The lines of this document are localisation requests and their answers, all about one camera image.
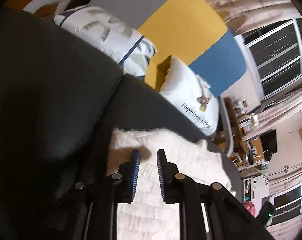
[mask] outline patterned pillow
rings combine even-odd
[[[219,102],[210,85],[184,62],[172,56],[160,95],[184,114],[202,133],[211,136],[219,122]]]
[[[156,47],[137,30],[99,6],[80,6],[54,16],[56,25],[82,38],[123,67],[143,77]]]

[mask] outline black monitor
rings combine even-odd
[[[276,129],[269,130],[260,135],[263,151],[270,151],[272,154],[278,151],[276,140]]]

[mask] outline white carpet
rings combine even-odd
[[[115,130],[109,147],[107,175],[130,159],[132,149],[141,152],[136,196],[132,204],[118,205],[118,240],[179,240],[179,206],[165,204],[160,193],[157,151],[164,149],[169,162],[196,182],[231,182],[222,168],[220,153],[207,150],[205,140],[193,144],[168,130]]]

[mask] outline yellow cushion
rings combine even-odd
[[[187,65],[227,31],[227,26],[205,0],[168,0],[138,29],[158,49],[145,82],[160,90],[171,55]]]

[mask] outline window frame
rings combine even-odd
[[[285,193],[287,193],[287,192],[290,192],[290,191],[292,191],[292,190],[294,190],[294,189],[296,189],[296,188],[298,188],[298,187],[302,187],[302,183],[299,183],[299,184],[295,185],[294,187],[291,187],[291,188],[289,188],[289,189],[287,189],[287,190],[285,190],[285,191],[282,191],[282,192],[280,192],[280,193],[277,193],[277,194],[272,195],[272,196],[270,197],[269,202],[270,202],[272,205],[274,205],[274,199],[275,199],[276,197],[281,196],[281,195],[283,195],[283,194],[285,194]],[[300,215],[301,215],[301,214],[302,214],[302,193],[301,193],[301,197],[299,197],[299,198],[297,198],[297,199],[291,201],[290,203],[287,203],[287,204],[285,204],[285,205],[283,205],[283,206],[280,206],[280,207],[276,208],[275,210],[284,208],[284,207],[286,207],[286,206],[288,206],[288,205],[290,205],[290,204],[292,204],[292,203],[294,203],[294,202],[297,202],[297,201],[299,201],[299,200],[301,200],[301,206],[300,206]],[[286,211],[286,212],[284,212],[284,213],[275,215],[274,217],[278,217],[278,216],[280,216],[280,215],[283,215],[283,214],[285,214],[285,213],[288,213],[288,212],[292,211],[293,209],[290,209],[290,210],[288,210],[288,211]],[[269,219],[268,224],[267,224],[268,226],[271,226],[271,225],[272,225],[272,219],[273,219],[273,216]]]
[[[256,70],[257,70],[257,74],[259,75],[259,73],[258,73],[259,68],[261,68],[261,67],[265,66],[266,64],[272,62],[273,60],[275,60],[275,59],[277,59],[278,57],[284,55],[286,52],[290,51],[291,49],[296,48],[297,46],[298,46],[298,48],[299,48],[299,53],[300,53],[300,55],[299,55],[298,57],[296,57],[295,59],[291,60],[290,62],[288,62],[287,64],[285,64],[284,66],[282,66],[281,68],[279,68],[279,69],[277,69],[276,71],[272,72],[271,74],[267,75],[267,76],[264,77],[263,79],[261,79],[261,77],[260,77],[260,75],[259,75],[260,80],[258,80],[258,82],[259,82],[259,84],[260,84],[260,86],[261,86],[261,88],[262,88],[262,82],[263,82],[264,80],[266,80],[266,79],[268,79],[268,78],[270,78],[270,77],[276,75],[277,73],[279,73],[280,71],[282,71],[283,69],[285,69],[286,67],[288,67],[290,64],[296,62],[297,60],[300,60],[300,72],[301,72],[301,73],[300,73],[297,77],[295,77],[295,78],[292,79],[291,81],[287,82],[286,84],[284,84],[283,86],[281,86],[281,87],[278,88],[277,90],[275,90],[275,91],[269,93],[268,95],[265,95],[264,90],[263,90],[263,88],[262,88],[262,91],[263,91],[263,95],[264,95],[264,96],[263,96],[262,98],[260,98],[260,100],[269,99],[269,98],[273,97],[274,95],[276,95],[277,93],[280,93],[280,92],[283,91],[284,89],[288,88],[288,87],[291,86],[293,83],[295,83],[295,82],[299,81],[300,79],[302,79],[302,38],[301,38],[300,29],[299,29],[299,26],[298,26],[298,24],[297,24],[296,19],[292,19],[292,20],[287,21],[287,22],[283,23],[282,25],[280,25],[280,26],[274,28],[273,30],[271,30],[271,31],[269,31],[269,32],[267,32],[267,33],[265,33],[265,34],[263,34],[263,35],[260,36],[259,38],[255,39],[254,41],[251,41],[251,42],[249,42],[248,44],[245,45],[245,47],[248,48],[249,51],[251,51],[251,50],[250,50],[250,47],[251,47],[251,46],[257,44],[258,42],[264,40],[265,38],[269,37],[270,35],[272,35],[272,34],[278,32],[279,30],[282,30],[283,28],[285,28],[285,27],[287,27],[287,26],[289,26],[289,25],[291,25],[291,24],[293,24],[293,26],[294,26],[295,35],[296,35],[296,39],[297,39],[297,44],[292,45],[290,48],[284,50],[283,52],[279,53],[278,55],[275,55],[275,56],[272,57],[270,60],[268,60],[268,61],[262,63],[261,65],[259,65],[259,66],[255,65]]]

